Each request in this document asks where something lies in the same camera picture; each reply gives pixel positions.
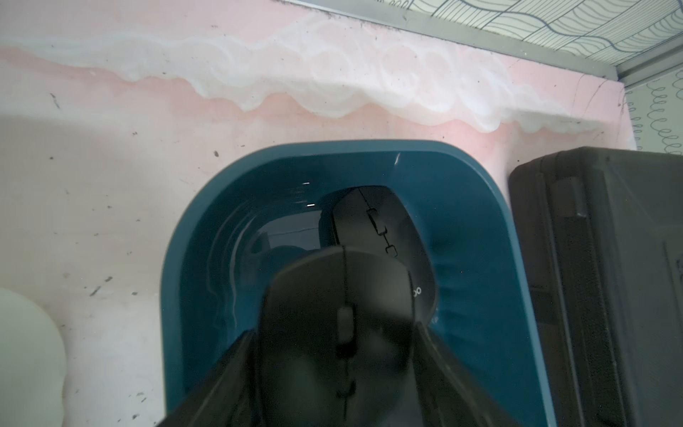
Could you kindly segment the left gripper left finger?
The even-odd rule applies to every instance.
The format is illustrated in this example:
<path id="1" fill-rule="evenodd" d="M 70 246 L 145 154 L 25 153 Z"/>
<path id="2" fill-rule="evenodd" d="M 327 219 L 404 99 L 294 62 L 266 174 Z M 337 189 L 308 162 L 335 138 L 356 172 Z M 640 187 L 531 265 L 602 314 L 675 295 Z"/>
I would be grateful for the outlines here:
<path id="1" fill-rule="evenodd" d="M 205 379 L 160 424 L 167 427 L 257 426 L 255 344 L 254 331 L 243 333 Z"/>

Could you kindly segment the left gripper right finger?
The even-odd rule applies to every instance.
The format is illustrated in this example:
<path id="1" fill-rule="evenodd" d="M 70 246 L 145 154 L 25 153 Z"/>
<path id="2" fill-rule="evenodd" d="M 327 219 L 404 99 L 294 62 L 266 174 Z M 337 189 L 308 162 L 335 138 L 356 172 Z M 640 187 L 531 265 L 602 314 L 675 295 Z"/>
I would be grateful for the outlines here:
<path id="1" fill-rule="evenodd" d="M 414 327 L 413 367 L 425 426 L 517 426 L 427 326 Z"/>

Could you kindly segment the black mouse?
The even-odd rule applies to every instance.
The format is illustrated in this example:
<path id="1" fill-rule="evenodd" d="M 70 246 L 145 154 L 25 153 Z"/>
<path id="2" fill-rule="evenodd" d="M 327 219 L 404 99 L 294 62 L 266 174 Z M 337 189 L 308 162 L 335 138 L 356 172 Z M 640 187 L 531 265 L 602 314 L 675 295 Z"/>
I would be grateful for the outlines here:
<path id="1" fill-rule="evenodd" d="M 290 263 L 272 279 L 259 318 L 266 425 L 385 425 L 405 388 L 413 329 L 402 262 L 327 247 Z"/>
<path id="2" fill-rule="evenodd" d="M 427 325 L 439 291 L 427 250 L 412 217 L 389 188 L 339 190 L 318 204 L 320 245 L 341 246 L 349 257 L 350 300 L 363 310 L 396 311 Z"/>

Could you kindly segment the teal storage box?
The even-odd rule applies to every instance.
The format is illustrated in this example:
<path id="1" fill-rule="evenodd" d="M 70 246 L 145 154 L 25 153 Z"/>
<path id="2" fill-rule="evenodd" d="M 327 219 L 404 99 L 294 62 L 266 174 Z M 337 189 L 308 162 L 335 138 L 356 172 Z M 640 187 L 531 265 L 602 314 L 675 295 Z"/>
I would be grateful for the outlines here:
<path id="1" fill-rule="evenodd" d="M 271 277 L 334 244 L 331 211 L 357 187 L 392 190 L 434 268 L 433 332 L 524 426 L 556 423 L 510 208 L 487 170 L 420 140 L 294 143 L 228 165 L 190 202 L 160 286 L 165 408 L 246 330 Z"/>

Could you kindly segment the white storage box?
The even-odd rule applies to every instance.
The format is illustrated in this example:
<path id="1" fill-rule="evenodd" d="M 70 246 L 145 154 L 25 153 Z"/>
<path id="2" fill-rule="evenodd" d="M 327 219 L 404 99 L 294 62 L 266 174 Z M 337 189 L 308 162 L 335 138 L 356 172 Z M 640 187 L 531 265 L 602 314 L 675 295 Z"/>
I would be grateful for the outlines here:
<path id="1" fill-rule="evenodd" d="M 67 358 L 62 336 L 28 298 L 1 290 L 1 425 L 61 426 Z"/>

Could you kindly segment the black plastic tool case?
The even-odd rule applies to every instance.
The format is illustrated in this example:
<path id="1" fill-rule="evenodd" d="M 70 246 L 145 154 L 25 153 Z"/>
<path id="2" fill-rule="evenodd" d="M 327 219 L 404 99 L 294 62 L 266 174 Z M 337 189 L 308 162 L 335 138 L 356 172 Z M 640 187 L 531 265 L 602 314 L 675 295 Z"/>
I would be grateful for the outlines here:
<path id="1" fill-rule="evenodd" d="M 582 147 L 508 185 L 558 424 L 681 425 L 681 157 Z"/>

